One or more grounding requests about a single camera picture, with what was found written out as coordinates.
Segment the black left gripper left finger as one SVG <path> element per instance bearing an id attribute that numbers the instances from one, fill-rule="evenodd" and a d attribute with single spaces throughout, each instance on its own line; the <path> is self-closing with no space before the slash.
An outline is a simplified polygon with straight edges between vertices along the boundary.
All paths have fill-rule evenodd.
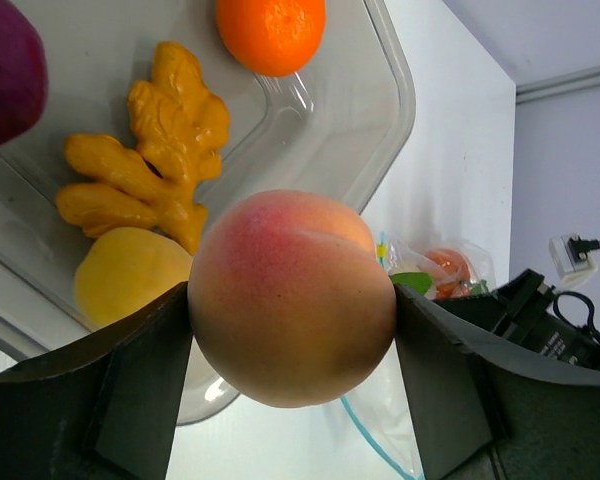
<path id="1" fill-rule="evenodd" d="M 163 479 L 192 345 L 187 286 L 0 372 L 0 479 Z"/>

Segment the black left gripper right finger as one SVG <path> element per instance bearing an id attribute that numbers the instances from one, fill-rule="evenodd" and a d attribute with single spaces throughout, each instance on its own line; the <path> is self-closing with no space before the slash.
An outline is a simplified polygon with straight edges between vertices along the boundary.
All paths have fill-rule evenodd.
<path id="1" fill-rule="evenodd" d="M 443 479 L 600 479 L 600 371 L 454 317 L 444 325 L 467 356 L 493 438 Z"/>

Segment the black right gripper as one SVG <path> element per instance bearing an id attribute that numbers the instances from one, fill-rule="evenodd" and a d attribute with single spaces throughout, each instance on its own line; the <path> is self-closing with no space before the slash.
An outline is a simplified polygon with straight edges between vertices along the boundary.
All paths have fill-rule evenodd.
<path id="1" fill-rule="evenodd" d="M 582 325 L 571 323 L 559 300 L 572 297 L 587 308 Z M 525 270 L 509 283 L 479 294 L 438 299 L 451 314 L 541 356 L 600 371 L 600 331 L 595 305 L 584 294 L 561 291 L 544 283 L 544 276 Z"/>

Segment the clear zip top bag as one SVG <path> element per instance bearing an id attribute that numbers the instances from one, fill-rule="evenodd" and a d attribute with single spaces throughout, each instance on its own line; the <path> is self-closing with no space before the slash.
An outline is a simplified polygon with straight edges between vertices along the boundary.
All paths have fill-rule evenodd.
<path id="1" fill-rule="evenodd" d="M 425 257 L 432 249 L 459 251 L 468 261 L 469 295 L 495 287 L 491 256 L 463 238 L 409 243 L 383 233 L 388 273 L 412 261 L 430 273 L 438 267 Z M 488 421 L 457 336 L 445 327 L 454 316 L 415 290 L 396 286 L 397 333 L 380 366 L 341 404 L 371 449 L 401 479 L 443 479 L 492 440 Z"/>

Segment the yellow fake lemon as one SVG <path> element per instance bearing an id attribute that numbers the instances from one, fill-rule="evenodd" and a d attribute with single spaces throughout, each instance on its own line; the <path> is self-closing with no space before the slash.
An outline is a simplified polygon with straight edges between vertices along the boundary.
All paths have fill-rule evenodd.
<path id="1" fill-rule="evenodd" d="M 76 269 L 76 305 L 96 326 L 108 326 L 186 281 L 192 263 L 193 257 L 171 239 L 116 228 L 93 243 Z"/>

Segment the fake peach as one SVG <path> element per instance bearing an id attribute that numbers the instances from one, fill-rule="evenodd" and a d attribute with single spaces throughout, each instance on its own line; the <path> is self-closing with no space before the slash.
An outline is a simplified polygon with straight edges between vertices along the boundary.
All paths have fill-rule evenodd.
<path id="1" fill-rule="evenodd" d="M 197 343 L 231 386 L 262 404 L 332 401 L 364 381 L 396 331 L 394 287 L 353 209 L 274 190 L 224 213 L 189 280 Z"/>

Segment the fake fried chicken piece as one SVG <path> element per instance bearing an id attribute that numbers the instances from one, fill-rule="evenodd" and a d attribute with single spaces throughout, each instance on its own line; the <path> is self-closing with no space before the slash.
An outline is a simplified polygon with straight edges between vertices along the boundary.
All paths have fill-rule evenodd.
<path id="1" fill-rule="evenodd" d="M 207 219 L 194 193 L 222 173 L 229 111 L 197 58 L 172 41 L 156 46 L 151 78 L 132 85 L 127 105 L 135 147 L 105 134 L 67 137 L 65 158 L 88 180 L 58 191 L 58 212 L 90 238 L 118 227 L 159 229 L 194 254 Z"/>

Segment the purple fake onion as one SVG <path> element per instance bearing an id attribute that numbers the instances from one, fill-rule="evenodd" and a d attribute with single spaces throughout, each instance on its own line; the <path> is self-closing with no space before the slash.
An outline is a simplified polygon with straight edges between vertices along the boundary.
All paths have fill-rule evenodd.
<path id="1" fill-rule="evenodd" d="M 10 1 L 0 0 L 0 145 L 30 130 L 48 98 L 41 37 Z"/>

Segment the orange fake orange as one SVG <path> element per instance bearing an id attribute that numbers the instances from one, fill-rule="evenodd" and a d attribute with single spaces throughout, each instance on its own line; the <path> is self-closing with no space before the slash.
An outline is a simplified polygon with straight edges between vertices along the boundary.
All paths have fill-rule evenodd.
<path id="1" fill-rule="evenodd" d="M 215 3 L 219 35 L 245 68 L 288 76 L 316 54 L 326 27 L 326 3 L 304 0 L 225 0 Z"/>

